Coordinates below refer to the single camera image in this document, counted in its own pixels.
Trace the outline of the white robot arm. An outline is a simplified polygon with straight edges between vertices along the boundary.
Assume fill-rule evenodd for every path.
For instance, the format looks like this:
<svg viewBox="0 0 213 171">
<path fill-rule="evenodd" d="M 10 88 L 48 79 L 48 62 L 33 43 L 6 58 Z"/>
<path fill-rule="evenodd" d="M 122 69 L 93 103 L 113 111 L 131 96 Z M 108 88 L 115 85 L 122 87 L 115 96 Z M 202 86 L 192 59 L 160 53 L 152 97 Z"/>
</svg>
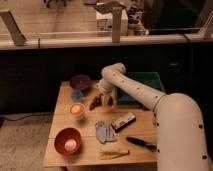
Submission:
<svg viewBox="0 0 213 171">
<path fill-rule="evenodd" d="M 183 93 L 166 94 L 125 75 L 122 63 L 102 69 L 99 91 L 118 87 L 156 115 L 157 170 L 210 171 L 202 111 Z"/>
</svg>

